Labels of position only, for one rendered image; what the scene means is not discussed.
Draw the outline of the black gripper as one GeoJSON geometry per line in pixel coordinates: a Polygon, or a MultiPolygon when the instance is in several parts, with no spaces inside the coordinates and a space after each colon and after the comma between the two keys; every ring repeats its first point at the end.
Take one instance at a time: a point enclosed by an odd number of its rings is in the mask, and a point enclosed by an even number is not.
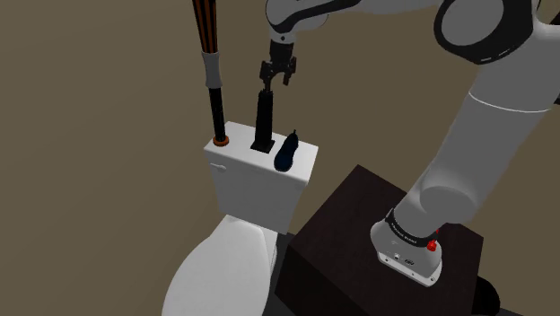
{"type": "Polygon", "coordinates": [[[284,65],[283,85],[290,83],[292,75],[296,72],[297,57],[293,56],[293,43],[279,43],[270,40],[269,62],[262,61],[259,71],[259,78],[263,81],[264,90],[271,90],[271,83],[276,75],[274,66],[284,65]]]}

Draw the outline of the black tall square bottle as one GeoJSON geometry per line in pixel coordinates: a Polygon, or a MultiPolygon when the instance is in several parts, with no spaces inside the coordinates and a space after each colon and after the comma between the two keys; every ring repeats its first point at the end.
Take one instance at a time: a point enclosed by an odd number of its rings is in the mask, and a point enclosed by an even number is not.
{"type": "Polygon", "coordinates": [[[255,138],[250,147],[252,150],[265,154],[270,152],[275,143],[272,139],[273,99],[272,91],[263,89],[258,94],[255,138]]]}

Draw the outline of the black orange striped stick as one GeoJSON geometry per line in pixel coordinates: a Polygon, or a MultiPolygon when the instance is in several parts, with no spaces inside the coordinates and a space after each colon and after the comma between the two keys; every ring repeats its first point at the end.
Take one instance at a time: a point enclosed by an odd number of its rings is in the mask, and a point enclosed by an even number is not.
{"type": "Polygon", "coordinates": [[[215,0],[192,0],[201,43],[201,54],[205,65],[206,87],[209,93],[216,146],[229,144],[225,132],[223,115],[222,80],[220,74],[220,54],[217,39],[217,16],[215,0]]]}

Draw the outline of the white toilet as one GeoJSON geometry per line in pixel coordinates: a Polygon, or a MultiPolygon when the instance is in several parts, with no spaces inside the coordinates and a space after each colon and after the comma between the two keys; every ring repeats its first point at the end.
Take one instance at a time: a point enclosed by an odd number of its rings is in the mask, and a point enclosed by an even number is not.
{"type": "Polygon", "coordinates": [[[293,165],[277,171],[285,141],[272,134],[267,153],[251,149],[255,129],[229,121],[228,145],[204,148],[222,221],[179,266],[162,316],[262,316],[276,264],[276,240],[288,231],[319,148],[299,142],[293,165]]]}

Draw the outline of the dark robot stand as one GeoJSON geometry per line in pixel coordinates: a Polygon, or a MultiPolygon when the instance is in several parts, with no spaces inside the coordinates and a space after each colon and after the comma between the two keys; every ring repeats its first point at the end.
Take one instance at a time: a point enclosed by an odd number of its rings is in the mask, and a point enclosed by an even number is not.
{"type": "Polygon", "coordinates": [[[495,316],[500,299],[477,272],[483,238],[461,224],[439,231],[442,274],[430,287],[379,261],[374,223],[405,195],[357,165],[288,242],[276,296],[294,316],[495,316]]]}

